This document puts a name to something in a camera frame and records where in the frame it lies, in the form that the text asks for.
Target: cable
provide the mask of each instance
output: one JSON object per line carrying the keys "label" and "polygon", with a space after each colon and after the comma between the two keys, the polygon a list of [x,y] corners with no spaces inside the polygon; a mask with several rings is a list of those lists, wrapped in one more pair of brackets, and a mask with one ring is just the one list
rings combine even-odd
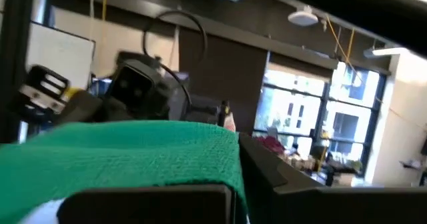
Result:
{"label": "cable", "polygon": [[353,37],[354,37],[354,28],[352,29],[352,36],[350,37],[350,43],[348,44],[346,63],[350,62],[350,55],[352,54]]}
{"label": "cable", "polygon": [[143,30],[143,33],[142,33],[142,51],[144,52],[144,54],[148,55],[147,45],[146,45],[147,44],[147,33],[153,27],[154,23],[156,21],[160,20],[160,18],[165,17],[167,15],[177,15],[177,14],[182,15],[182,16],[187,17],[188,19],[192,20],[197,25],[197,28],[200,31],[201,38],[202,38],[202,50],[201,50],[201,54],[200,54],[198,62],[197,62],[197,64],[200,64],[205,59],[206,50],[207,50],[207,35],[205,32],[205,29],[201,26],[199,20],[197,20],[197,18],[195,18],[192,14],[187,13],[185,11],[181,11],[181,10],[165,11],[163,13],[160,13],[157,17],[154,17],[154,19],[152,19],[148,23],[147,27]]}
{"label": "cable", "polygon": [[[144,52],[145,55],[149,56],[148,52],[147,52],[147,34],[148,34],[149,30],[153,27],[154,23],[156,21],[160,20],[160,18],[165,17],[167,15],[177,15],[177,14],[178,15],[182,15],[182,16],[187,17],[188,19],[192,20],[197,25],[197,28],[200,31],[201,41],[202,41],[203,45],[202,45],[201,54],[200,54],[198,62],[197,62],[197,65],[199,65],[205,59],[205,56],[206,56],[206,51],[207,51],[207,35],[206,35],[206,32],[205,32],[205,29],[201,26],[201,24],[200,24],[199,20],[197,20],[197,18],[195,18],[192,14],[186,13],[185,11],[181,11],[181,10],[165,11],[163,13],[160,13],[157,17],[154,17],[154,19],[152,19],[148,23],[147,27],[143,30],[143,33],[142,33],[142,51]],[[191,97],[189,95],[189,92],[188,92],[187,88],[181,82],[181,80],[179,79],[179,77],[169,67],[167,67],[166,65],[164,65],[162,63],[160,63],[160,65],[170,75],[172,75],[172,77],[181,86],[182,90],[185,93],[185,97],[187,98],[187,102],[188,102],[187,108],[188,109],[191,108],[193,106],[193,103],[191,101]]]}
{"label": "cable", "polygon": [[176,46],[176,42],[179,38],[179,26],[176,25],[175,27],[175,33],[173,34],[173,43],[172,43],[172,48],[171,48],[171,54],[169,55],[169,63],[167,64],[167,66],[169,68],[172,68],[172,59],[173,59],[173,54],[175,53],[175,46]]}
{"label": "cable", "polygon": [[[346,55],[346,53],[344,52],[344,49],[342,48],[342,46],[341,46],[341,44],[340,44],[340,42],[339,42],[339,40],[338,40],[338,38],[337,38],[337,36],[336,36],[336,34],[335,34],[334,27],[332,26],[331,21],[329,20],[329,16],[328,16],[328,15],[326,16],[326,19],[327,19],[327,21],[328,21],[329,27],[330,27],[330,29],[331,29],[331,31],[332,31],[332,34],[334,35],[334,38],[335,38],[335,40],[336,40],[336,42],[337,42],[337,44],[338,44],[338,47],[340,48],[340,50],[341,50],[342,54],[344,55],[344,57],[346,58],[346,60],[347,60],[347,59],[349,59],[349,58],[348,58],[348,56]],[[348,65],[350,66],[350,68],[352,69],[352,71],[356,74],[357,78],[359,78],[359,80],[360,80],[363,84],[365,84],[365,82],[364,82],[364,81],[363,81],[363,79],[359,76],[359,74],[358,74],[358,72],[356,71],[356,69],[354,68],[354,66],[350,63],[350,61],[348,61]],[[377,98],[377,97],[375,97],[375,100],[376,100],[376,101],[378,101],[378,102],[380,102],[381,104],[384,104],[384,102],[383,102],[383,101],[381,101],[381,100],[380,100],[379,98]],[[423,130],[424,132],[427,132],[427,129],[426,129],[426,128],[424,128],[423,126],[421,126],[421,125],[417,124],[417,123],[416,123],[416,122],[414,122],[414,121],[411,121],[411,120],[409,120],[409,119],[407,119],[407,118],[403,117],[401,114],[397,113],[397,112],[396,112],[395,110],[393,110],[391,107],[389,107],[389,108],[388,108],[388,110],[390,110],[390,111],[391,111],[393,114],[395,114],[397,117],[399,117],[399,118],[401,118],[402,120],[404,120],[404,121],[408,122],[409,124],[413,124],[413,125],[417,126],[418,128],[420,128],[421,130]]]}
{"label": "cable", "polygon": [[187,88],[183,85],[183,83],[181,82],[179,77],[169,67],[167,67],[166,65],[164,65],[162,63],[160,63],[160,65],[163,69],[165,69],[165,71],[167,71],[179,83],[182,90],[184,91],[185,98],[187,98],[187,102],[188,102],[187,108],[191,108],[193,106],[193,102],[191,101],[191,97],[189,96],[189,92],[188,92]]}

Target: green cloth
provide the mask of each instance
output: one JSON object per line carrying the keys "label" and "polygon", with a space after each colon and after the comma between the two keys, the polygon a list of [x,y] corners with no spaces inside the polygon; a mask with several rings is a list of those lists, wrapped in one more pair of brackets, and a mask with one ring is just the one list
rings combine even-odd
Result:
{"label": "green cloth", "polygon": [[246,210],[238,136],[179,121],[73,123],[0,146],[0,223],[89,187],[225,183]]}

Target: yellow cord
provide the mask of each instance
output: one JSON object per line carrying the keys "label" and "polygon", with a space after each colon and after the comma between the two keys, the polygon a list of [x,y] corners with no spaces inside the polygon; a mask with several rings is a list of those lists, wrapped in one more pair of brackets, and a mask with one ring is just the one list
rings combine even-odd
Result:
{"label": "yellow cord", "polygon": [[[353,38],[354,38],[354,28],[352,29],[352,35],[350,37],[350,42],[348,43],[346,63],[350,62],[350,55],[352,54],[352,47],[353,47]],[[340,44],[338,37],[336,37],[336,42],[338,45]],[[322,156],[320,156],[319,165],[318,165],[318,172],[320,172],[322,170],[322,163],[323,163],[324,159],[326,158],[326,150],[327,149],[328,149],[328,147],[325,145],[323,148]]]}
{"label": "yellow cord", "polygon": [[[328,21],[328,24],[329,24],[329,27],[330,27],[330,29],[331,29],[331,31],[332,31],[332,34],[334,35],[334,38],[335,38],[335,40],[336,40],[336,42],[337,42],[337,44],[338,44],[338,47],[340,48],[340,50],[341,50],[342,54],[344,55],[344,57],[346,58],[346,60],[349,60],[348,55],[346,55],[346,53],[344,52],[344,49],[343,49],[343,48],[342,48],[342,46],[340,45],[340,42],[339,42],[339,40],[338,40],[337,35],[335,34],[334,27],[332,26],[331,21],[329,20],[329,16],[328,16],[328,15],[326,16],[326,19],[327,19],[327,21]],[[350,63],[350,60],[349,60],[346,64],[348,64],[348,65],[350,66],[350,68],[351,68],[351,69],[353,70],[353,72],[356,74],[357,78],[359,78],[359,80],[360,80],[360,81],[365,85],[365,82],[364,82],[364,81],[363,81],[363,79],[359,76],[358,72],[354,69],[354,66]],[[377,100],[377,101],[378,101],[378,102],[380,102],[381,104],[384,104],[384,102],[383,102],[383,101],[381,101],[381,100],[380,100],[379,98],[377,98],[377,97],[375,97],[375,100]],[[424,128],[423,126],[421,126],[421,125],[417,124],[417,123],[416,123],[416,122],[414,122],[414,121],[411,121],[411,120],[409,120],[409,119],[407,119],[407,118],[403,117],[401,114],[397,113],[397,112],[396,112],[395,110],[393,110],[391,107],[389,107],[388,109],[390,110],[390,112],[391,112],[391,113],[395,114],[397,117],[401,118],[402,120],[404,120],[404,121],[408,122],[409,124],[413,124],[413,125],[415,125],[415,126],[419,127],[419,128],[420,128],[421,130],[423,130],[424,132],[427,132],[427,129],[426,129],[426,128]]]}
{"label": "yellow cord", "polygon": [[350,37],[350,43],[348,44],[346,63],[350,62],[350,55],[352,54],[353,37],[354,37],[354,28],[352,29],[352,36]]}

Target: window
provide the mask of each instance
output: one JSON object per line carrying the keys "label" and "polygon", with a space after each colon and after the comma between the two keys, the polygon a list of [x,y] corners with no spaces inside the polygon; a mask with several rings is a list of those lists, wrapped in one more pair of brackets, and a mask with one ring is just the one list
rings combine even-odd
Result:
{"label": "window", "polygon": [[258,105],[255,129],[276,127],[282,133],[309,135],[316,125],[320,98],[291,91],[263,87]]}
{"label": "window", "polygon": [[330,141],[329,152],[335,157],[358,161],[362,158],[363,148],[361,143]]}
{"label": "window", "polygon": [[254,133],[276,127],[285,148],[298,146],[298,152],[307,156],[310,129],[324,130],[329,135],[317,141],[328,142],[332,155],[363,160],[366,166],[380,109],[376,99],[382,96],[384,82],[385,76],[359,67],[353,70],[345,63],[338,64],[330,83],[287,69],[267,70]]}
{"label": "window", "polygon": [[380,75],[373,71],[356,70],[340,62],[332,76],[329,96],[333,99],[371,107]]}
{"label": "window", "polygon": [[331,137],[364,142],[371,110],[345,103],[330,101],[326,105],[323,130]]}

